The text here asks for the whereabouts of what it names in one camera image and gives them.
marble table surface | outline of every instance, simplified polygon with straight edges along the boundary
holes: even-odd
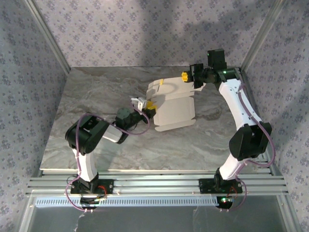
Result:
[[[85,112],[113,122],[117,110],[129,107],[130,97],[145,97],[156,79],[180,76],[185,67],[72,68],[62,95],[41,163],[41,170],[76,169],[65,140],[67,129]],[[232,114],[214,85],[194,96],[196,123],[158,132],[152,124],[141,136],[129,136],[121,145],[102,139],[95,149],[99,171],[216,170],[229,155],[228,142],[236,131]],[[143,131],[139,123],[135,132]]]

